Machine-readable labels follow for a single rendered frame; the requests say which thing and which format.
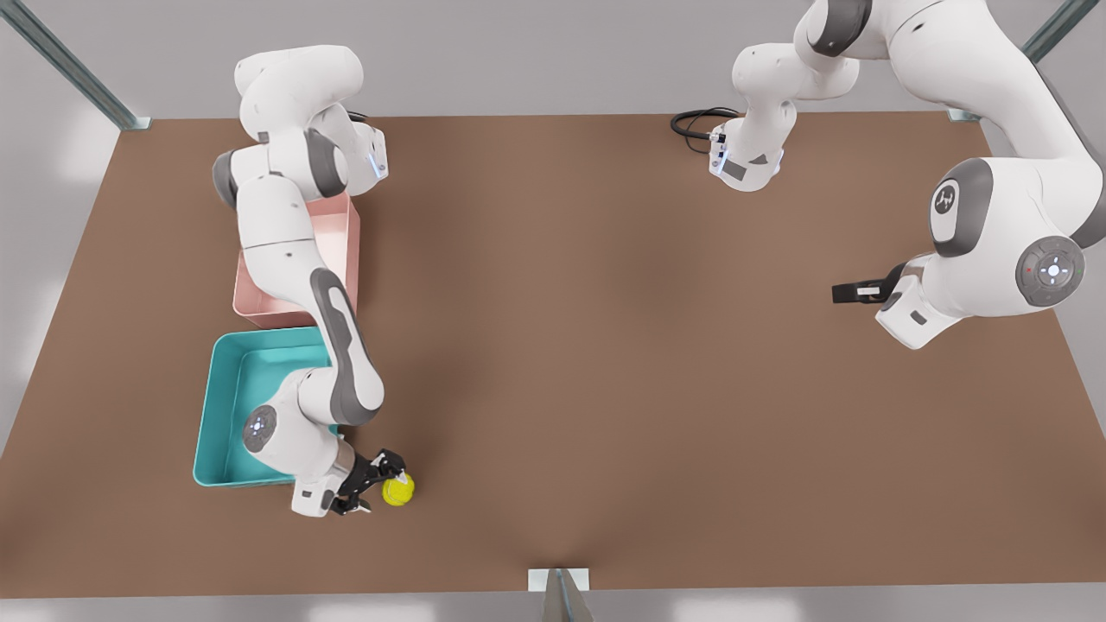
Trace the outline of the teal plastic tray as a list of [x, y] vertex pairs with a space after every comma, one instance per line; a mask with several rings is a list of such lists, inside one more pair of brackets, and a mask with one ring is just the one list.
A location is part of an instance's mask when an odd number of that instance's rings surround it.
[[229, 333], [213, 343], [199, 424], [194, 481], [205, 487], [291, 484], [246, 449], [242, 428], [293, 371], [328, 366], [319, 326]]

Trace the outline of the pink plastic tray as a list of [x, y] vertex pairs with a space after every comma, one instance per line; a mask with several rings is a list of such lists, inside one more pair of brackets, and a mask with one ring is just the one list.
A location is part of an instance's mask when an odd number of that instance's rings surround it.
[[[340, 276], [353, 308], [359, 294], [359, 212], [348, 194], [307, 203], [321, 259]], [[246, 253], [238, 253], [232, 308], [259, 329], [314, 326], [315, 320], [295, 304], [267, 294], [253, 282], [246, 268]]]

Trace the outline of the silver frame post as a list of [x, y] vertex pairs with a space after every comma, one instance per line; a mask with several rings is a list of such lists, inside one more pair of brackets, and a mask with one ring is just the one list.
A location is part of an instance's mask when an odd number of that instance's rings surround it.
[[1106, 15], [1103, 0], [987, 0], [1006, 38], [1033, 63], [1045, 59], [1081, 23]]
[[595, 622], [586, 605], [591, 571], [577, 569], [529, 569], [528, 590], [543, 595], [541, 622]]
[[0, 17], [35, 49], [50, 66], [67, 80], [79, 94], [121, 131], [150, 129], [149, 117], [138, 117], [116, 96], [66, 44], [42, 22], [23, 0], [0, 0]]

